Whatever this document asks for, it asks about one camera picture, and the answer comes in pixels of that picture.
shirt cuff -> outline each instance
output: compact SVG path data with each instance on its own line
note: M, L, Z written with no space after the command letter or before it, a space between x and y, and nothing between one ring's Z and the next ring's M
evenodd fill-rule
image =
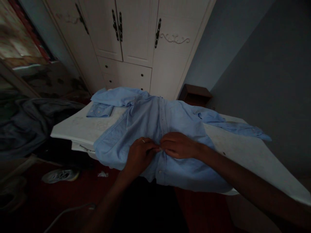
M114 106L106 104L93 104L86 117L109 117Z

gray cloth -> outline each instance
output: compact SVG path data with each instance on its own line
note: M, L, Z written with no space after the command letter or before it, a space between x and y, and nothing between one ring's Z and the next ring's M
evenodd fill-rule
M22 158L33 152L46 141L52 127L65 119L60 117L62 112L85 106L44 98L20 99L15 104L18 112L10 120L0 122L0 161Z

door handle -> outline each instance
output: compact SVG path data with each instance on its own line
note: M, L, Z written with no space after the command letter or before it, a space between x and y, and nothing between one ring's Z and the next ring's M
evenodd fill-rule
M79 20L80 20L81 23L83 23L84 29L85 29L86 33L89 35L87 26L86 26L86 24L85 24L85 22L84 22L84 19L83 19L83 17L82 17L82 14L81 14L81 11L80 11L80 9L79 9L79 7L78 7L78 4L76 3L75 6L76 6L77 11L78 11L79 16L80 16Z
M118 28L117 28L117 22L116 22L116 17L114 15L114 10L112 10L112 18L113 18L113 28L116 31L116 37L117 41L119 41L119 34L118 34Z
M123 33L122 33L122 14L119 12L119 32L120 32L120 41L123 41Z
M159 19L159 24L158 24L158 30L156 31L156 34L155 34L155 49L158 45L158 39L159 39L159 34L160 34L160 28L161 28L161 18Z

gray wall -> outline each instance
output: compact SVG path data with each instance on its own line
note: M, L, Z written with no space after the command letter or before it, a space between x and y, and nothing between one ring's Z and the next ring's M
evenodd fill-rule
M271 136L296 176L311 175L311 18L307 1L277 0L212 89L209 107Z
M274 0L217 0L184 83L211 90Z

button placket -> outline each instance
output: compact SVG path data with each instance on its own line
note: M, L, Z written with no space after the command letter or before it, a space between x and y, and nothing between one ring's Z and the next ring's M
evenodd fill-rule
M167 125L166 125L166 118L165 118L165 109L164 109L164 99L160 97L159 99L159 121L161 127L162 136L167 133ZM165 169L166 169L166 157L165 152L162 151L162 154L159 158L158 166L156 168L156 178L161 183L165 183Z

